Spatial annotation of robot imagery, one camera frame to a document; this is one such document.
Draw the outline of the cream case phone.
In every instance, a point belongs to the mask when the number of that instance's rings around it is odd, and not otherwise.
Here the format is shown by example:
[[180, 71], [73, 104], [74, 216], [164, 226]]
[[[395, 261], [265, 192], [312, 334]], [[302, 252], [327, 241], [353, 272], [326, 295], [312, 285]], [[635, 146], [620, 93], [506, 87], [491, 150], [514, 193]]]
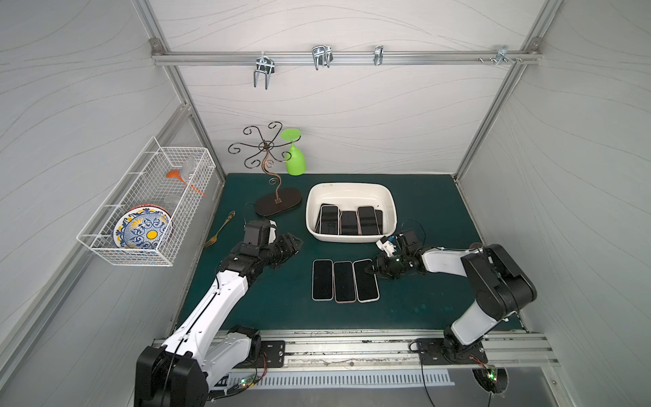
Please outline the cream case phone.
[[372, 260], [362, 259], [353, 263], [354, 286], [359, 303], [370, 303], [380, 299], [376, 275], [372, 272]]

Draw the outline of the green plastic wine glass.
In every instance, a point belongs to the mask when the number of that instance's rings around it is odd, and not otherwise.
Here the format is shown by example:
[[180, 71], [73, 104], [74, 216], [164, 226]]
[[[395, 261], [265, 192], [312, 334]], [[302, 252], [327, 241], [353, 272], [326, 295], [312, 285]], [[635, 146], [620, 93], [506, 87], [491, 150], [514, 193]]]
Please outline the green plastic wine glass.
[[286, 168], [291, 176], [302, 176], [307, 171], [304, 154], [296, 147], [296, 143], [301, 137], [302, 132], [298, 129], [286, 129], [281, 132], [281, 138], [289, 145]]

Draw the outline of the blue yellow patterned plate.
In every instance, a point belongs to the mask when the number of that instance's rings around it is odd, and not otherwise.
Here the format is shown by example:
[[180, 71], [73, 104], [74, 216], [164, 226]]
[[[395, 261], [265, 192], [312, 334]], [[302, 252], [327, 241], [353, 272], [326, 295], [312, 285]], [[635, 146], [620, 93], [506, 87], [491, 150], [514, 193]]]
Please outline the blue yellow patterned plate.
[[141, 205], [120, 217], [113, 240], [120, 249], [157, 249], [167, 229], [171, 215], [155, 205]]

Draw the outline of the brass spoon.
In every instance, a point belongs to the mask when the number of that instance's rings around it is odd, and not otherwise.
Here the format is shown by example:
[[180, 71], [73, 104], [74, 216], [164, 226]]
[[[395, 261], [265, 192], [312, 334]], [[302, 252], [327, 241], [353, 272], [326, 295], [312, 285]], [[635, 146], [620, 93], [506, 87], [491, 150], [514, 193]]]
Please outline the brass spoon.
[[223, 231], [223, 229], [225, 228], [225, 226], [226, 226], [226, 225], [227, 225], [227, 224], [228, 224], [228, 223], [229, 223], [229, 222], [230, 222], [230, 221], [231, 221], [231, 220], [236, 216], [236, 214], [237, 214], [237, 212], [235, 212], [235, 210], [232, 210], [232, 211], [227, 215], [227, 218], [225, 218], [224, 222], [222, 223], [222, 225], [220, 226], [220, 228], [217, 230], [217, 232], [215, 233], [215, 235], [213, 235], [211, 238], [209, 238], [209, 239], [208, 239], [208, 240], [203, 244], [203, 248], [204, 248], [204, 249], [207, 249], [208, 247], [214, 245], [214, 244], [217, 242], [217, 240], [218, 240], [218, 238], [219, 238], [219, 236], [220, 236], [220, 233]]

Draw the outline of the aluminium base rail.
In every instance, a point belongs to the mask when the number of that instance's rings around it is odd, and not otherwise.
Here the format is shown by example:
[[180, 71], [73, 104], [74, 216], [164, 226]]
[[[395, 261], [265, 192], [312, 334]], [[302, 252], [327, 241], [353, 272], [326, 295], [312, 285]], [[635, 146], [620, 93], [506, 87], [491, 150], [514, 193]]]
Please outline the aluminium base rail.
[[[263, 330], [264, 341], [286, 343], [276, 372], [416, 370], [415, 340], [442, 337], [441, 330]], [[559, 367], [542, 333], [493, 331], [482, 340], [491, 365], [505, 368]]]

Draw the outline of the small metal bracket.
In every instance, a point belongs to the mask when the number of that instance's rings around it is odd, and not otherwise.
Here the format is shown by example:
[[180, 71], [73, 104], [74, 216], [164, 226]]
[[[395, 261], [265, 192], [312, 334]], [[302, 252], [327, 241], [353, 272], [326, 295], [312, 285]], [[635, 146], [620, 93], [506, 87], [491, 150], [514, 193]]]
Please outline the small metal bracket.
[[378, 45], [378, 46], [375, 47], [374, 59], [373, 59], [374, 66], [382, 65], [383, 52], [384, 52], [384, 47], [382, 45]]

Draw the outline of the orange plastic funnel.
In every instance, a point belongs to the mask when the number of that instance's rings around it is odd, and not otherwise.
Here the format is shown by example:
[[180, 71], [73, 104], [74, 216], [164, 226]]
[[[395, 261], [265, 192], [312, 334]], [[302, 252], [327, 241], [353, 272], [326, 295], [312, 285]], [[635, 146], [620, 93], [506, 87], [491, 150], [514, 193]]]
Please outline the orange plastic funnel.
[[169, 179], [176, 179], [176, 180], [178, 180], [178, 181], [181, 181], [181, 182], [184, 183], [186, 186], [188, 186], [189, 188], [191, 188], [191, 190], [193, 190], [193, 191], [195, 191], [196, 193], [199, 193], [200, 195], [202, 195], [202, 196], [205, 197], [205, 194], [204, 194], [202, 191], [200, 191], [198, 188], [196, 188], [196, 187], [193, 186], [191, 183], [189, 183], [188, 181], [185, 181], [185, 180], [182, 178], [182, 176], [181, 176], [181, 171], [179, 171], [179, 170], [169, 171], [165, 176], [166, 176], [167, 178], [169, 178]]

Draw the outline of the right metal bracket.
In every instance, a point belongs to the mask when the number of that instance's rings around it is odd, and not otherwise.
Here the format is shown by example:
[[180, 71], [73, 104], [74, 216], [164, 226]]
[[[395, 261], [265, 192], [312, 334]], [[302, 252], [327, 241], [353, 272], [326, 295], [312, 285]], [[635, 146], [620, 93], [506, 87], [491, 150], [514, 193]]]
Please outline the right metal bracket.
[[478, 58], [477, 59], [481, 64], [492, 64], [493, 66], [498, 66], [501, 64], [522, 64], [524, 60], [522, 58], [513, 57], [509, 54], [509, 49], [507, 46], [501, 47], [496, 54], [488, 59]]

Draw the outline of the left metal hook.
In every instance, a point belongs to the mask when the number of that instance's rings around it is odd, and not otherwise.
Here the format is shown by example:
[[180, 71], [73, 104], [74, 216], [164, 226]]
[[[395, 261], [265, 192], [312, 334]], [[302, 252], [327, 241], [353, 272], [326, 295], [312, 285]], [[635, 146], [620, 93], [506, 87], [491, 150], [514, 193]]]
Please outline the left metal hook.
[[276, 71], [276, 63], [266, 55], [261, 55], [256, 59], [254, 69], [254, 87], [257, 88], [260, 79], [264, 78], [264, 89], [268, 90], [271, 82], [271, 76]]

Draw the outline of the black metal cup stand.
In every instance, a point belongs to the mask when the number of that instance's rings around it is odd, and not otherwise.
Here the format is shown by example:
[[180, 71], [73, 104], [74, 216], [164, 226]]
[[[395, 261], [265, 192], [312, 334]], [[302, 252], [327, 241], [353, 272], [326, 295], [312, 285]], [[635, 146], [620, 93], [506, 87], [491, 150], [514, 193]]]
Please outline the black metal cup stand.
[[244, 165], [247, 169], [261, 169], [269, 176], [269, 184], [276, 189], [273, 193], [266, 194], [259, 198], [254, 204], [254, 211], [258, 216], [271, 218], [275, 215], [292, 210], [301, 204], [303, 197], [297, 188], [288, 188], [282, 185], [281, 175], [273, 172], [273, 166], [276, 163], [287, 164], [293, 157], [290, 152], [291, 146], [298, 142], [302, 133], [298, 129], [283, 129], [283, 124], [279, 121], [272, 121], [267, 125], [271, 131], [276, 131], [273, 138], [266, 138], [257, 125], [249, 125], [242, 130], [244, 136], [257, 134], [259, 142], [245, 143], [234, 142], [227, 151], [229, 154], [237, 155], [242, 152], [243, 148], [254, 149], [255, 152], [244, 159]]

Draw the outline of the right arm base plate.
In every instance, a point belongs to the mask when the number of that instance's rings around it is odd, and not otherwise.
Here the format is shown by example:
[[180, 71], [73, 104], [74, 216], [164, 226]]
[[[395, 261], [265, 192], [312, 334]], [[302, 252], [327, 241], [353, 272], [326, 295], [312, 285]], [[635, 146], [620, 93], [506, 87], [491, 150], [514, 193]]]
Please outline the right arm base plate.
[[488, 364], [481, 340], [464, 345], [453, 337], [419, 338], [410, 344], [410, 351], [418, 355], [423, 366]]

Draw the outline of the mint green case phone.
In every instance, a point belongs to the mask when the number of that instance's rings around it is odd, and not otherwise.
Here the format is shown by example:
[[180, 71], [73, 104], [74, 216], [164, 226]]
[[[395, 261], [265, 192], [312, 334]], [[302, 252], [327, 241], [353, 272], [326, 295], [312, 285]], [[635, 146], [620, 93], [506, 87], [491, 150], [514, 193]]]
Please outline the mint green case phone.
[[331, 259], [316, 259], [312, 269], [312, 300], [333, 300], [333, 279], [333, 261]]

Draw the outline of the white vent strip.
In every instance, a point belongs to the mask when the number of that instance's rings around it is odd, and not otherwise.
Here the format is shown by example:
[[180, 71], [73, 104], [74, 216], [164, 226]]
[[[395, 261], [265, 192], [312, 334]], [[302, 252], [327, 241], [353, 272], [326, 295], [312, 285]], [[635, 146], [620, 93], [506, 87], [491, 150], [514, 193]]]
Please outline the white vent strip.
[[320, 388], [418, 388], [452, 387], [446, 369], [386, 371], [269, 371], [253, 390]]

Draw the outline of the dark pink case phone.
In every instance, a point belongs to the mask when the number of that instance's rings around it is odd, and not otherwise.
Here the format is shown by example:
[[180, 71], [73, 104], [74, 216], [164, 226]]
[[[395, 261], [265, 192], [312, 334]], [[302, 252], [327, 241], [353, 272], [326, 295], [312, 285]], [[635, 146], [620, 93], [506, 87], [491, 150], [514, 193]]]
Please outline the dark pink case phone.
[[382, 233], [383, 212], [372, 206], [357, 208], [359, 231], [362, 236], [376, 236]]

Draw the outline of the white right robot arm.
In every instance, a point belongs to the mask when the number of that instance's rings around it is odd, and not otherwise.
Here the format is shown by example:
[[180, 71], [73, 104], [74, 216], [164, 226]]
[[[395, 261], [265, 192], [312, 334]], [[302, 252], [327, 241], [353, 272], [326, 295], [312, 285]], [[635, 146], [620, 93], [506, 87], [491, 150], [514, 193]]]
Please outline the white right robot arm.
[[476, 344], [500, 322], [518, 314], [537, 299], [537, 289], [520, 266], [499, 244], [474, 249], [425, 248], [383, 237], [373, 263], [374, 273], [397, 278], [409, 270], [466, 278], [474, 300], [445, 333], [450, 349]]

